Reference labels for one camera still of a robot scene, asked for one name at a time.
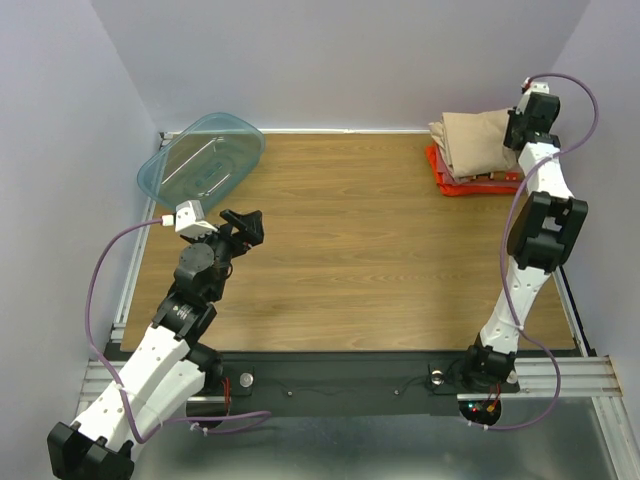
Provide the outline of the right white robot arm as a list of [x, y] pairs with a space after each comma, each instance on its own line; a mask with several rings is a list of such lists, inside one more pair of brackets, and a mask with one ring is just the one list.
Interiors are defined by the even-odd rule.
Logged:
[[460, 366], [460, 378], [472, 391], [514, 380], [521, 333], [542, 286], [568, 259], [588, 213], [575, 198], [559, 161], [560, 141], [550, 132], [560, 99], [544, 82], [534, 82], [508, 111], [503, 145], [518, 154], [526, 202], [511, 213], [503, 238], [503, 288], [488, 322]]

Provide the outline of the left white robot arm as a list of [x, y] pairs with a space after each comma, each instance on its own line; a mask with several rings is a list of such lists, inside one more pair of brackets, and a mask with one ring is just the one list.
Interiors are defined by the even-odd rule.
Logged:
[[138, 347], [115, 368], [103, 353], [99, 362], [111, 377], [98, 398], [71, 423], [57, 423], [47, 437], [51, 468], [58, 479], [128, 479], [135, 451], [199, 392], [222, 382], [219, 354], [200, 338], [217, 315], [232, 261], [264, 240], [263, 215], [224, 210], [222, 224], [209, 223], [198, 201], [150, 220], [171, 227], [186, 241], [161, 301]]

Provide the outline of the beige t shirt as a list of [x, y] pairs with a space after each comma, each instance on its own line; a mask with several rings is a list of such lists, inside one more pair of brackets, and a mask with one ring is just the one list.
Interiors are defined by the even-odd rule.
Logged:
[[482, 113], [444, 112], [429, 124], [449, 174], [462, 181], [479, 175], [517, 171], [514, 151], [503, 145], [507, 109]]

